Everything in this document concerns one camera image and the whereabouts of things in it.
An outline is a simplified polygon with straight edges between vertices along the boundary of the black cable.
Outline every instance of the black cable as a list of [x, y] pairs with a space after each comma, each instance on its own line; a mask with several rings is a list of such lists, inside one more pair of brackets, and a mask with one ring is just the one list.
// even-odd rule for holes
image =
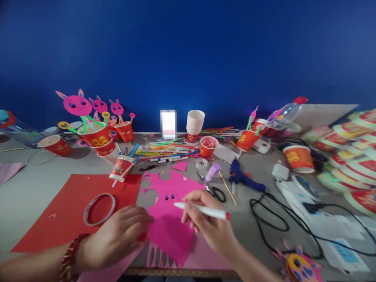
[[[313, 240], [316, 242], [317, 246], [319, 247], [319, 255], [318, 256], [315, 256], [315, 257], [312, 257], [308, 254], [305, 254], [307, 257], [310, 257], [312, 259], [322, 259], [324, 258], [324, 252], [322, 250], [322, 247], [321, 245], [319, 244], [319, 242], [317, 241], [317, 239], [319, 240], [323, 240], [323, 241], [327, 241], [327, 242], [331, 242], [331, 243], [334, 243], [334, 244], [337, 244], [337, 245], [340, 245], [346, 249], [349, 249], [351, 251], [354, 251], [356, 253], [359, 253], [359, 254], [362, 254], [362, 255], [366, 255], [366, 256], [369, 256], [369, 257], [376, 257], [376, 252], [375, 253], [365, 253], [363, 251], [359, 251], [359, 250], [356, 250], [356, 249], [353, 249], [351, 247], [348, 247], [346, 245], [343, 245], [341, 243], [338, 243], [336, 241], [333, 241], [333, 240], [330, 240], [330, 239], [326, 239], [326, 238], [322, 238], [320, 236], [317, 236], [315, 234], [312, 233], [312, 231], [310, 230], [310, 228], [308, 227], [308, 225], [304, 222], [304, 220], [299, 216], [297, 215], [290, 207], [282, 204], [280, 201], [278, 201], [272, 194], [270, 193], [267, 193], [267, 192], [264, 192], [263, 195], [257, 200], [257, 199], [250, 199], [249, 201], [249, 205], [250, 205], [250, 210], [251, 210], [251, 213], [255, 216], [255, 219], [256, 219], [256, 223], [257, 223], [257, 226], [258, 226], [258, 229], [260, 231], [260, 234], [261, 234], [261, 237], [262, 237], [262, 240], [264, 241], [264, 244], [271, 250], [271, 251], [274, 251], [275, 252], [275, 249], [273, 247], [270, 246], [270, 244], [267, 242], [266, 240], [266, 237], [264, 235], [264, 232], [262, 230], [262, 227], [261, 227], [261, 222], [265, 223], [266, 225], [276, 229], [276, 230], [279, 230], [279, 231], [282, 231], [282, 232], [287, 232], [290, 230], [290, 226], [288, 225], [288, 223], [279, 215], [277, 215], [275, 212], [271, 211], [269, 208], [267, 208], [263, 203], [261, 203], [262, 199], [267, 196], [268, 198], [270, 198], [271, 200], [273, 200], [274, 202], [276, 202], [277, 204], [279, 204], [280, 206], [282, 206], [282, 208], [284, 209], [284, 211], [306, 232], [308, 233], [309, 235], [311, 235], [313, 237]], [[269, 211], [270, 213], [274, 214], [275, 216], [277, 216], [279, 219], [282, 220], [282, 222], [285, 224], [285, 228], [279, 228], [279, 227], [276, 227], [274, 225], [272, 225], [271, 223], [267, 222], [265, 219], [262, 219], [254, 210], [254, 206], [256, 204], [260, 204], [262, 207], [264, 207], [267, 211]], [[368, 235], [370, 236], [371, 240], [373, 241], [373, 243], [376, 245], [376, 240], [375, 240], [375, 237], [372, 235], [372, 233], [368, 230], [368, 228], [366, 226], [364, 226], [364, 224], [351, 212], [349, 211], [348, 209], [340, 206], [340, 205], [337, 205], [337, 204], [318, 204], [316, 205], [317, 206], [317, 210], [320, 210], [321, 208], [324, 208], [324, 207], [328, 207], [328, 206], [335, 206], [335, 207], [338, 207], [338, 208], [341, 208], [345, 211], [347, 211], [349, 214], [351, 214], [355, 219], [356, 221], [359, 222], [359, 224], [366, 230], [366, 232], [368, 233]], [[293, 253], [295, 252], [295, 250], [291, 250], [291, 251], [283, 251], [282, 253]]]

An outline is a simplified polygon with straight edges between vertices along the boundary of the purple glue stick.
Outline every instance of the purple glue stick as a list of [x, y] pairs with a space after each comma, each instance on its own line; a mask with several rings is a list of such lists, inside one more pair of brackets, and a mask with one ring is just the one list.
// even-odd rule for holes
[[211, 166], [211, 168], [209, 169], [208, 174], [205, 177], [205, 181], [207, 183], [210, 183], [210, 181], [212, 181], [213, 177], [216, 176], [218, 171], [220, 171], [220, 170], [221, 170], [220, 164], [217, 164], [217, 163], [213, 164]]

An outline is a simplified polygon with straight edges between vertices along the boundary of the glue gun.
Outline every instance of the glue gun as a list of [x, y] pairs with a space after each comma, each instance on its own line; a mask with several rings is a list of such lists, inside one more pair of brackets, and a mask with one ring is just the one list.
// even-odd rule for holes
[[252, 179], [248, 178], [241, 170], [240, 170], [240, 163], [237, 159], [234, 159], [231, 163], [230, 169], [230, 181], [239, 183], [242, 181], [244, 184], [252, 187], [256, 191], [265, 192], [265, 185], [254, 182]]

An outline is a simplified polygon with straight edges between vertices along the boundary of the clear plastic bottle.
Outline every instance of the clear plastic bottle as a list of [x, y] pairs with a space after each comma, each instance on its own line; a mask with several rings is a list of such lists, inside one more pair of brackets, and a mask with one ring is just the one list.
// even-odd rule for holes
[[307, 103], [307, 101], [308, 99], [306, 97], [298, 97], [292, 103], [283, 107], [280, 113], [280, 115], [283, 115], [283, 118], [273, 121], [272, 126], [264, 136], [273, 138], [277, 133], [292, 123], [302, 109], [302, 105]]
[[9, 138], [37, 149], [38, 142], [44, 138], [42, 133], [18, 120], [10, 111], [0, 110], [0, 131]]

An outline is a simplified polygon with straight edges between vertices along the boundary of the scissors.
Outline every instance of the scissors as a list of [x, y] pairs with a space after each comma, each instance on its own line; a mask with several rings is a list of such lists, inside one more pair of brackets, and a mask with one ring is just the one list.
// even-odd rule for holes
[[224, 195], [224, 193], [221, 190], [219, 190], [217, 187], [211, 187], [209, 185], [209, 183], [207, 183], [205, 181], [205, 177], [203, 177], [201, 175], [201, 173], [199, 173], [197, 170], [196, 170], [196, 172], [199, 175], [199, 177], [201, 178], [201, 180], [204, 182], [204, 185], [206, 187], [206, 191], [208, 191], [218, 201], [220, 201], [220, 202], [226, 202], [226, 196]]

